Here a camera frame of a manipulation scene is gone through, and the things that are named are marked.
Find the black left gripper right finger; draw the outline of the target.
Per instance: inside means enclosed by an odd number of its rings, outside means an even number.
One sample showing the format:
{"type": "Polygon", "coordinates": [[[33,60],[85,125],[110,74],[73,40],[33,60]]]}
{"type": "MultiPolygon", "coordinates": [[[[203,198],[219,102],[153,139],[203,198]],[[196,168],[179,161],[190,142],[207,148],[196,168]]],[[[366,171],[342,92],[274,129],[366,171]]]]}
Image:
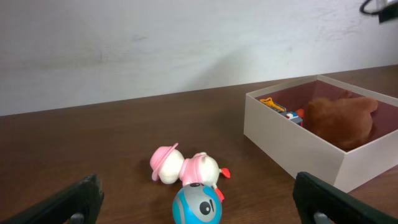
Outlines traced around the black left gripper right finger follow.
{"type": "Polygon", "coordinates": [[[305,224],[397,224],[383,213],[308,172],[299,172],[293,189],[294,202],[305,224]]]}

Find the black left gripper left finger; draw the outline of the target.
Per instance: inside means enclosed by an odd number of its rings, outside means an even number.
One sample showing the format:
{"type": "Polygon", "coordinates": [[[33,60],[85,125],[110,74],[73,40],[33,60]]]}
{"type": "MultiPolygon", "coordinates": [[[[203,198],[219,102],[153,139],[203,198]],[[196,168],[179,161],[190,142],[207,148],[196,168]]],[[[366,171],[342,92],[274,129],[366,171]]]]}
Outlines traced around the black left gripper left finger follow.
{"type": "Polygon", "coordinates": [[[96,174],[91,174],[1,223],[95,224],[103,200],[101,181],[96,174]]]}

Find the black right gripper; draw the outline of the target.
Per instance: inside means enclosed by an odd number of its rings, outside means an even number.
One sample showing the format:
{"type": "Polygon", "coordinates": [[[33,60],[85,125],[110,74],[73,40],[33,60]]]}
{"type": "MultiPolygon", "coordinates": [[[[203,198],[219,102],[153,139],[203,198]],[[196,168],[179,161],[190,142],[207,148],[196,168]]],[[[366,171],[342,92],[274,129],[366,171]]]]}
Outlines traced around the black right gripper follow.
{"type": "Polygon", "coordinates": [[[379,22],[388,22],[397,19],[397,0],[379,1],[379,22]]]}

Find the brown plush bear toy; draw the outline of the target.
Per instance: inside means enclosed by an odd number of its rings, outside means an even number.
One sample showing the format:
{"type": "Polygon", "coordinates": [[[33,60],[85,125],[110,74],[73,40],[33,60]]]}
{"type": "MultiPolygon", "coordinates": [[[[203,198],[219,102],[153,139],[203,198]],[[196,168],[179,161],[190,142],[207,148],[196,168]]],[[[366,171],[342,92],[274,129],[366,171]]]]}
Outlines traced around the brown plush bear toy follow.
{"type": "Polygon", "coordinates": [[[344,151],[350,151],[371,139],[374,132],[372,113],[377,108],[378,101],[374,98],[354,98],[351,91],[343,90],[335,100],[315,98],[296,113],[302,118],[305,129],[344,151]]]}

